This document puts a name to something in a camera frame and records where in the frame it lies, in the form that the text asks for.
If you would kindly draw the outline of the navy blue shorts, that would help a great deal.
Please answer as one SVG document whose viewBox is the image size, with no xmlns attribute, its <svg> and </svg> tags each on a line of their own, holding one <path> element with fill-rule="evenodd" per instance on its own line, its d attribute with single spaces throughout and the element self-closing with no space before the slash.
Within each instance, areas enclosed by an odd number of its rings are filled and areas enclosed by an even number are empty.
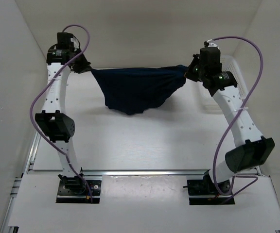
<svg viewBox="0 0 280 233">
<path fill-rule="evenodd" d="M 127 115 L 160 107 L 186 83 L 184 65 L 159 68 L 92 69 L 105 106 Z"/>
</svg>

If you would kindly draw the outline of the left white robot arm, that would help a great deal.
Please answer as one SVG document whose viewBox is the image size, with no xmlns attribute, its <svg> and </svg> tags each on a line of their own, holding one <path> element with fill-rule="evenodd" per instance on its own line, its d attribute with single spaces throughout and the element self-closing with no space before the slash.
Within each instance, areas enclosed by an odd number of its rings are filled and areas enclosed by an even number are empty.
<svg viewBox="0 0 280 233">
<path fill-rule="evenodd" d="M 67 116 L 65 99 L 69 75 L 81 72 L 89 62 L 79 46 L 55 44 L 47 54 L 48 80 L 46 87 L 33 100 L 30 120 L 40 134 L 56 151 L 62 166 L 61 182 L 75 194 L 87 187 L 79 166 L 72 138 L 75 122 Z"/>
</svg>

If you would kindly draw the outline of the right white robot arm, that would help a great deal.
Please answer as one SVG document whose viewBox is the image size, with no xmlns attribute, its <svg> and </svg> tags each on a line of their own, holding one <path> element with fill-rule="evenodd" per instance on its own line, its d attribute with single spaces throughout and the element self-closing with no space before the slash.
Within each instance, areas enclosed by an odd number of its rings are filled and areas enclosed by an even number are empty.
<svg viewBox="0 0 280 233">
<path fill-rule="evenodd" d="M 265 163 L 275 146 L 274 140 L 266 138 L 256 127 L 240 95 L 236 78 L 232 72 L 222 70 L 218 52 L 202 51 L 193 55 L 185 77 L 201 82 L 208 90 L 228 123 L 222 138 L 231 132 L 235 145 L 225 154 L 224 160 L 217 163 L 222 142 L 218 143 L 212 168 L 204 173 L 201 180 L 188 183 L 189 193 L 228 196 L 236 175 Z"/>
</svg>

